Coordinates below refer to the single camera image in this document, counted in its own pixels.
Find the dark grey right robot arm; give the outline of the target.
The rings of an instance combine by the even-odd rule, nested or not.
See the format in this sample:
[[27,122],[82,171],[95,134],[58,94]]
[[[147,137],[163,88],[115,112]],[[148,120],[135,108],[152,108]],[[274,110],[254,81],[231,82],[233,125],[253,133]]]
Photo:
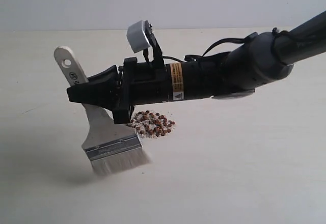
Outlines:
[[[67,89],[71,102],[110,110],[116,124],[128,123],[136,105],[198,100],[234,99],[251,95],[263,85],[286,78],[296,62],[325,52],[325,13],[290,31],[252,33],[244,38],[224,38],[216,45],[234,43],[234,51],[209,55],[189,54],[165,63],[165,56],[148,21],[127,30],[133,52],[143,63],[127,58],[91,76],[85,84]],[[153,60],[148,51],[153,51]]]

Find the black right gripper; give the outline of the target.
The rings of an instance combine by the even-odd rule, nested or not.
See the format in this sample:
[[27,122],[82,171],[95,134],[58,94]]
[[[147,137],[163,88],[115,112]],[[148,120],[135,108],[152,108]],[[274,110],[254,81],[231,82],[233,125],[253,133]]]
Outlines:
[[113,65],[88,77],[87,83],[69,87],[69,101],[112,109],[115,124],[126,124],[137,105],[209,98],[218,86],[212,61],[160,62],[155,66],[128,58],[123,63],[120,91],[118,81],[118,69]]

